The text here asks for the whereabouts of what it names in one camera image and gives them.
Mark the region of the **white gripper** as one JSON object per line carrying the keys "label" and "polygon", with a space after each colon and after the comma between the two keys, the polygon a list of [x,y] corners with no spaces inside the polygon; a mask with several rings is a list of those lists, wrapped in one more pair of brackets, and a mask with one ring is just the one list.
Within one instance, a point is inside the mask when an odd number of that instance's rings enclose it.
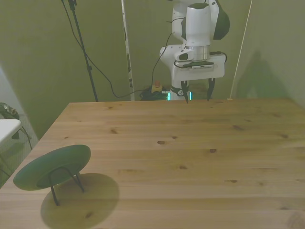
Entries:
{"label": "white gripper", "polygon": [[186,64],[188,64],[188,62],[174,63],[172,69],[172,80],[181,81],[183,96],[188,103],[188,81],[208,79],[207,101],[209,101],[214,91],[215,78],[224,77],[225,54],[219,53],[211,55],[204,63],[192,62],[191,64],[195,64],[195,66],[187,66],[184,68],[184,65]]}

